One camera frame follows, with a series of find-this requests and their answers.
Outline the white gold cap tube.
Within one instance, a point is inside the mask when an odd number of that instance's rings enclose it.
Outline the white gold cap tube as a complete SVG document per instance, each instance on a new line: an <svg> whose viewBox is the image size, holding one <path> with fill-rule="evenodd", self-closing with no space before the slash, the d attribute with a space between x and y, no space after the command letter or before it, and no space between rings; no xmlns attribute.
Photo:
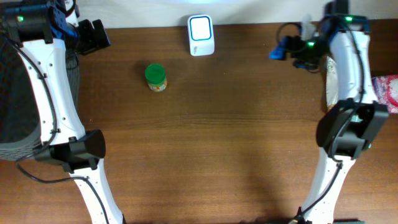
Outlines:
<svg viewBox="0 0 398 224"><path fill-rule="evenodd" d="M326 108L330 111L338 102L338 74L336 62L326 58Z"/></svg>

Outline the green lid glass jar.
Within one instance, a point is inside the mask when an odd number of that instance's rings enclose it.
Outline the green lid glass jar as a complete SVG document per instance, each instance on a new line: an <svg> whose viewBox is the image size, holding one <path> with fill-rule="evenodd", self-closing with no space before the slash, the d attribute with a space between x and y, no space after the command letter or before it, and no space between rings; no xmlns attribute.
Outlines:
<svg viewBox="0 0 398 224"><path fill-rule="evenodd" d="M167 77L163 66L151 64L145 69L145 78L152 91L164 91L167 87Z"/></svg>

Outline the purple red snack bag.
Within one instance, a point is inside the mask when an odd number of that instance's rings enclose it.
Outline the purple red snack bag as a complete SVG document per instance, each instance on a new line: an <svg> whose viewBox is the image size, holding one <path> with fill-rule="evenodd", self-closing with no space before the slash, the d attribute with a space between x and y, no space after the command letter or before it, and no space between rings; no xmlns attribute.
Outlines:
<svg viewBox="0 0 398 224"><path fill-rule="evenodd" d="M375 94L388 111L397 114L397 75L386 75L372 78Z"/></svg>

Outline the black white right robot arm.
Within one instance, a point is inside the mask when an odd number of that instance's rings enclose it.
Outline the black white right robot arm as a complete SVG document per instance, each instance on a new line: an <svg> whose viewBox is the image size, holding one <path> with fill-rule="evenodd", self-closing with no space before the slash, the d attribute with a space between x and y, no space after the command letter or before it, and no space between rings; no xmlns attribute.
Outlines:
<svg viewBox="0 0 398 224"><path fill-rule="evenodd" d="M335 205L349 170L368 150L389 116L371 80L367 17L352 15L349 1L325 4L322 20L294 24L299 35L276 38L271 60L294 60L309 72L329 55L336 63L338 100L319 121L319 161L310 193L290 223L333 223Z"/></svg>

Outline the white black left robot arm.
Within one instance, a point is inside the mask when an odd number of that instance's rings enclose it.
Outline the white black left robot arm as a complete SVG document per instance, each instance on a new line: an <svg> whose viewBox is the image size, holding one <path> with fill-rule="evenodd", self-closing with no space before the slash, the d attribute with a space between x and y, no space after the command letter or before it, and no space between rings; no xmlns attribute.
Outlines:
<svg viewBox="0 0 398 224"><path fill-rule="evenodd" d="M104 171L103 133L77 113L79 56L109 47L100 20L75 1L1 3L1 159L60 166L93 223L124 223Z"/></svg>

